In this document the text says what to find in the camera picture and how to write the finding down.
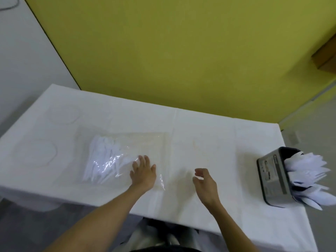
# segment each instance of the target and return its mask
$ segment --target person's right arm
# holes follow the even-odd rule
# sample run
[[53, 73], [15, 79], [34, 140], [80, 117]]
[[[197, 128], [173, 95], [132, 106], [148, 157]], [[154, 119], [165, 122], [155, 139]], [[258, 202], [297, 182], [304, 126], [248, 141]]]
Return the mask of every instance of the person's right arm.
[[229, 251], [259, 251], [221, 204], [218, 196], [217, 184], [210, 176], [208, 169], [195, 169], [195, 175], [204, 178], [203, 180], [197, 177], [192, 178], [196, 193], [201, 202], [217, 221]]

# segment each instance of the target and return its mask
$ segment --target white table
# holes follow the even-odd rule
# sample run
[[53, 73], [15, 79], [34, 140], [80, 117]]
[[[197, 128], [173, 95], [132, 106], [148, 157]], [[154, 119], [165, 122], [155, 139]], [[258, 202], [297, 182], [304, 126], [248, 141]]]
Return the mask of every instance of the white table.
[[[36, 123], [47, 122], [44, 119], [50, 111], [53, 111], [51, 119], [56, 118], [53, 124], [46, 123], [45, 130], [34, 130]], [[215, 220], [197, 198], [191, 179], [195, 168], [206, 167], [217, 182], [224, 207], [255, 243], [287, 251], [317, 251], [303, 206], [280, 209], [263, 201], [256, 159], [284, 146], [277, 124], [52, 85], [1, 137], [0, 187], [42, 195], [49, 200], [93, 206], [119, 195], [123, 189], [82, 184], [72, 180], [72, 173], [67, 182], [60, 180], [73, 159], [73, 141], [80, 126], [96, 126], [110, 133], [170, 133], [172, 146], [166, 191], [149, 191], [131, 213], [219, 233]], [[40, 167], [18, 164], [20, 148], [34, 148], [32, 141], [51, 138], [57, 148], [51, 162]], [[41, 161], [46, 154], [41, 154]]]

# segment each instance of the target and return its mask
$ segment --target person's left hand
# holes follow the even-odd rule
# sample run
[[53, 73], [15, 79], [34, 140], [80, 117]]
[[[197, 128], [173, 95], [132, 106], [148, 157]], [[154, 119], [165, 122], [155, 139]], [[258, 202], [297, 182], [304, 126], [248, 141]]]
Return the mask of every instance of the person's left hand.
[[132, 179], [131, 187], [135, 187], [143, 193], [152, 189], [156, 180], [156, 165], [150, 166], [148, 156], [139, 156], [140, 165], [133, 162], [133, 171], [130, 172]]

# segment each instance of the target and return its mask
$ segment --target metal container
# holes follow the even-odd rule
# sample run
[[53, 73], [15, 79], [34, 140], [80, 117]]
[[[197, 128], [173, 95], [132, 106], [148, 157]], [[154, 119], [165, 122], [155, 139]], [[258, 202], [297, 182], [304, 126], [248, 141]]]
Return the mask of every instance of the metal container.
[[298, 204], [292, 196], [292, 188], [284, 164], [285, 159], [297, 152], [300, 150], [280, 147], [257, 160], [262, 195], [268, 205], [289, 208]]

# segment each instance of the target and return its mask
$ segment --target brown wooden box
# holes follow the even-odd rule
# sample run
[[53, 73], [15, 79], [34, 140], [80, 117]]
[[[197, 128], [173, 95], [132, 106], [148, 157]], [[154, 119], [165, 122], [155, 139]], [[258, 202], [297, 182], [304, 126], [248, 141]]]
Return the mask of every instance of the brown wooden box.
[[317, 69], [336, 74], [336, 34], [312, 55]]

